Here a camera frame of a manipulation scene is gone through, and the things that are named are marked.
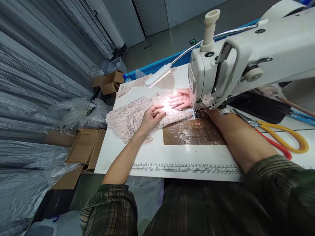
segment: scissors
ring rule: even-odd
[[[309,116],[309,115],[306,115],[306,114],[303,114],[294,110],[278,109],[278,111],[280,111],[283,114],[289,115],[293,119],[315,126],[315,118],[312,116]]]
[[[296,153],[305,153],[308,151],[308,143],[305,140],[305,138],[303,136],[301,136],[300,134],[298,134],[297,132],[295,132],[292,129],[289,129],[287,127],[281,126],[281,125],[275,125],[275,124],[271,124],[271,123],[267,123],[267,122],[263,122],[263,121],[254,121],[246,116],[244,116],[243,114],[239,113],[238,111],[236,111],[235,109],[233,109],[234,112],[236,114],[238,114],[244,121],[246,121],[250,126],[252,126],[258,133],[260,133],[256,127],[260,127],[263,130],[267,131],[275,140],[277,140],[280,144],[274,142],[273,140],[269,139],[268,137],[264,136],[262,133],[260,133],[271,145],[275,146],[276,148],[278,148],[280,151],[283,152],[284,156],[291,160],[292,159],[292,154],[288,151],[292,151],[292,152],[296,152]],[[272,129],[270,128],[276,128],[276,129],[281,129],[283,131],[288,132],[289,134],[291,134],[294,138],[296,138],[296,140],[299,142],[300,144],[300,149],[295,149],[293,147],[291,147],[289,144],[287,144],[287,142],[285,142],[279,135],[277,135]]]

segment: cardboard box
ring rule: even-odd
[[[104,129],[80,129],[75,137],[63,135],[58,130],[51,130],[46,135],[45,144],[71,147],[66,163],[82,163],[61,177],[51,189],[74,189],[83,168],[86,169],[85,172],[93,173],[105,133]]]
[[[120,70],[109,73],[108,75],[102,75],[95,78],[93,87],[100,86],[104,95],[117,92],[120,84],[123,84],[125,79],[123,73]]]

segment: white sewing machine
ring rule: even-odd
[[[201,47],[186,50],[193,49],[188,71],[192,107],[219,107],[221,114],[227,114],[221,104],[229,97],[270,83],[315,77],[315,8],[305,8],[282,0],[256,25],[216,36],[220,10],[207,13],[204,40],[197,44]],[[233,32],[242,33],[213,40]],[[163,78],[182,55],[156,72],[146,86]]]

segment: plaid sleeve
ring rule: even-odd
[[[138,235],[137,206],[126,185],[101,185],[81,210],[83,235]]]
[[[290,226],[293,234],[315,234],[315,170],[275,155],[256,163],[245,185],[273,220]]]

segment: ruler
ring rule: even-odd
[[[233,175],[241,175],[243,173],[237,164],[211,163],[134,163],[131,170]]]

